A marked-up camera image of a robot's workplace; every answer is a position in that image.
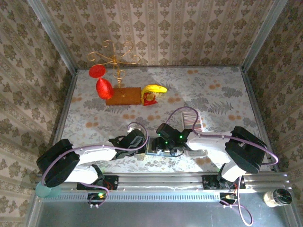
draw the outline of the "wooden block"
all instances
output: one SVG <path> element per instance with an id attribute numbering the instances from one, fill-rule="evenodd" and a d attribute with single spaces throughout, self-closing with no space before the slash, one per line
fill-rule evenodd
<path id="1" fill-rule="evenodd" d="M 106 105 L 140 105 L 141 88 L 124 87 L 114 88 L 114 95 L 106 100 Z"/>

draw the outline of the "floral tablecloth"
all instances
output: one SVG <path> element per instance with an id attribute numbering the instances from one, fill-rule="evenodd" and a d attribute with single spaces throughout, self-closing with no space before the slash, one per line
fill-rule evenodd
<path id="1" fill-rule="evenodd" d="M 106 106 L 96 93 L 96 79 L 88 70 L 80 70 L 69 108 L 62 138 L 75 146 L 102 144 L 110 138 L 126 135 L 128 123 L 136 121 L 155 132 L 169 114 L 181 106 L 191 106 L 201 113 L 205 131 L 231 131 L 242 126 L 259 136 L 249 97 L 238 67 L 173 67 L 129 68 L 123 79 L 124 87 L 145 87 L 159 84 L 168 89 L 157 94 L 157 104 L 152 106 Z M 108 70 L 104 76 L 117 85 Z M 182 130 L 181 113 L 169 122 Z M 208 157 L 192 159 L 180 157 L 155 157 L 145 154 L 114 161 L 96 161 L 103 172 L 200 172 L 218 171 L 229 157 L 208 150 Z"/>

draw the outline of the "metal plate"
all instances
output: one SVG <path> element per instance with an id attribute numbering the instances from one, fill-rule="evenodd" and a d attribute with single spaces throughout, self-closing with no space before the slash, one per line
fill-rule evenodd
<path id="1" fill-rule="evenodd" d="M 203 192 L 203 186 L 202 186 L 202 175 L 213 175 L 214 173 L 209 172 L 209 173 L 121 173 L 121 174 L 112 174 L 112 175 L 118 175 L 119 176 L 119 186 L 117 191 L 112 192 L 111 194 L 114 193 L 130 193 L 130 192 L 135 192 L 136 194 L 140 194 L 142 192 L 148 192 L 148 193 L 165 193 L 165 192 L 171 192 L 171 193 L 195 193 L 195 192 L 199 192 L 200 190 Z M 286 189 L 290 189 L 290 184 L 287 178 L 287 174 L 285 173 L 274 173 L 274 172 L 261 172 L 257 175 L 245 175 L 245 183 L 246 183 L 246 189 L 245 190 L 241 190 L 240 189 L 240 193 L 242 194 L 242 197 L 245 198 L 251 198 L 251 199 L 247 199 L 246 201 L 244 199 L 242 199 L 242 204 L 249 206 L 249 209 L 251 212 L 253 212 L 253 210 L 255 209 L 256 211 L 253 213 L 254 218 L 264 218 L 266 220 L 269 220 L 270 223 L 273 224 L 272 219 L 267 219 L 267 215 L 265 215 L 264 213 L 261 213 L 259 211 L 259 207 L 265 205 L 264 202 L 262 201 L 261 198 L 261 194 L 256 193 L 256 192 L 267 192 L 270 191 L 272 189 L 276 189 L 276 188 L 286 188 Z M 84 193 L 86 198 L 87 195 L 87 191 L 74 191 L 76 188 L 76 183 L 64 183 L 61 185 L 62 188 L 62 193 L 67 193 L 70 195 L 73 195 L 74 193 L 78 193 L 79 195 L 81 193 Z M 215 192 L 232 192 L 233 190 L 215 190 Z M 35 199 L 34 202 L 34 206 L 31 210 L 31 216 L 27 222 L 27 226 L 30 227 L 43 227 L 43 226 L 74 226 L 73 224 L 71 225 L 62 225 L 61 224 L 56 224 L 57 215 L 59 215 L 59 218 L 61 218 L 61 216 L 64 217 L 69 217 L 69 222 L 74 222 L 73 219 L 78 220 L 79 217 L 73 217 L 73 212 L 78 213 L 79 215 L 82 215 L 82 212 L 86 213 L 87 210 L 91 210 L 88 208 L 88 204 L 87 201 L 84 202 L 62 202 L 62 201 L 56 201 L 51 203 L 52 205 L 47 205 L 50 204 L 48 202 L 44 202 L 43 200 L 40 200 L 38 198 Z M 148 202 L 148 204 L 150 205 L 146 205 L 144 208 L 142 207 L 142 205 L 138 205 L 138 204 L 147 204 L 146 202 L 140 202 L 140 203 L 129 203 L 129 202 L 119 202 L 118 206 L 113 206 L 112 204 L 115 204 L 115 202 L 106 202 L 104 203 L 104 205 L 102 205 L 103 207 L 107 207 L 106 211 L 104 214 L 102 213 L 95 213 L 93 212 L 95 215 L 99 215 L 99 216 L 103 216 L 103 215 L 113 215 L 108 213 L 108 209 L 111 210 L 112 212 L 114 212 L 115 210 L 120 210 L 121 207 L 126 206 L 126 210 L 120 210 L 120 212 L 122 213 L 129 213 L 130 211 L 132 212 L 133 210 L 139 210 L 138 212 L 143 213 L 144 215 L 142 216 L 142 218 L 148 218 L 147 216 L 145 216 L 146 212 L 149 212 L 152 209 L 155 209 L 155 207 L 159 207 L 159 203 L 156 203 L 157 205 L 154 205 L 154 202 Z M 191 212 L 196 212 L 197 210 L 199 211 L 199 213 L 195 213 L 195 215 L 197 215 L 197 217 L 195 217 L 197 223 L 199 222 L 203 222 L 203 218 L 200 218 L 201 214 L 207 213 L 208 215 L 213 215 L 213 217 L 216 217 L 217 212 L 220 214 L 222 212 L 222 209 L 217 209 L 216 207 L 211 208 L 212 213 L 209 213 L 208 209 L 205 209 L 205 207 L 208 207 L 210 204 L 212 203 L 199 203 L 199 202 L 191 202 L 191 203 L 186 203 L 186 202 L 174 202 L 174 203 L 167 203 L 167 202 L 161 202 L 161 204 L 163 204 L 162 208 L 163 210 L 163 214 L 169 212 L 170 214 L 175 213 L 178 214 L 178 208 L 181 206 L 184 206 L 184 209 L 190 209 L 189 212 L 186 211 L 182 211 L 185 212 L 184 215 L 188 215 L 188 217 L 191 217 L 191 215 L 193 215 Z M 301 220 L 299 218 L 299 216 L 297 215 L 297 210 L 295 207 L 295 204 L 293 203 L 290 206 L 285 206 L 285 207 L 280 207 L 279 209 L 279 213 L 272 213 L 271 214 L 271 218 L 273 217 L 277 217 L 279 216 L 279 220 L 280 221 L 284 221 L 284 222 L 289 222 L 290 225 L 286 225 L 286 226 L 291 226 L 291 227 L 298 227 L 301 226 Z M 234 214 L 238 214 L 237 211 L 233 210 L 232 213 L 228 213 L 229 215 L 234 215 Z M 46 220 L 47 223 L 42 224 L 42 221 L 39 223 L 39 225 L 37 225 L 37 220 L 40 218 L 41 220 L 43 218 L 49 218 L 50 219 L 54 219 L 54 220 Z M 114 220 L 109 220 L 107 222 L 109 225 L 108 226 L 115 226 L 113 225 Z M 206 222 L 206 224 L 209 225 L 205 225 L 205 226 L 211 226 L 211 222 Z"/>
<path id="2" fill-rule="evenodd" d="M 270 208 L 262 193 L 243 194 L 242 205 L 255 227 L 289 227 L 282 207 Z M 249 221 L 246 211 L 243 215 Z M 218 202 L 105 202 L 90 209 L 86 202 L 43 203 L 37 227 L 241 227 L 237 209 Z"/>
<path id="3" fill-rule="evenodd" d="M 64 192 L 43 202 L 87 202 L 87 193 Z M 188 193 L 146 193 L 146 192 L 112 192 L 106 202 L 216 202 L 220 201 L 219 192 Z"/>

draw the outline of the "gold metal stand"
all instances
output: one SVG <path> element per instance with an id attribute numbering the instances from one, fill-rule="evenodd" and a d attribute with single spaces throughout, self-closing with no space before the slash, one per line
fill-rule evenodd
<path id="1" fill-rule="evenodd" d="M 113 69 L 116 68 L 117 72 L 113 73 L 113 76 L 118 80 L 118 87 L 121 88 L 121 83 L 122 83 L 122 79 L 126 76 L 126 72 L 124 70 L 121 70 L 119 67 L 119 64 L 124 64 L 124 65 L 136 65 L 139 63 L 139 61 L 141 60 L 141 58 L 138 55 L 133 55 L 131 58 L 136 61 L 136 59 L 138 60 L 137 62 L 132 62 L 132 63 L 128 63 L 128 62 L 122 62 L 121 59 L 127 55 L 130 51 L 132 51 L 132 49 L 134 48 L 134 44 L 130 41 L 126 41 L 125 43 L 123 43 L 123 47 L 129 47 L 129 50 L 124 53 L 123 55 L 117 55 L 116 54 L 116 47 L 115 47 L 115 43 L 112 40 L 105 40 L 103 42 L 103 47 L 109 47 L 109 44 L 112 44 L 113 47 L 113 55 L 110 57 L 104 56 L 101 53 L 98 52 L 91 52 L 88 54 L 87 58 L 89 61 L 94 61 L 96 59 L 96 56 L 99 55 L 105 59 L 108 60 L 108 62 L 106 63 L 102 63 L 102 64 L 96 64 L 96 65 L 107 65 L 107 64 L 111 64 L 113 65 Z"/>

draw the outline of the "glass jar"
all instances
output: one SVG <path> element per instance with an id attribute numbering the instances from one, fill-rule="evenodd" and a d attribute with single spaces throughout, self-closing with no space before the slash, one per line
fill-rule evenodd
<path id="1" fill-rule="evenodd" d="M 284 206 L 292 202 L 289 191 L 282 188 L 265 193 L 263 199 L 269 207 Z"/>

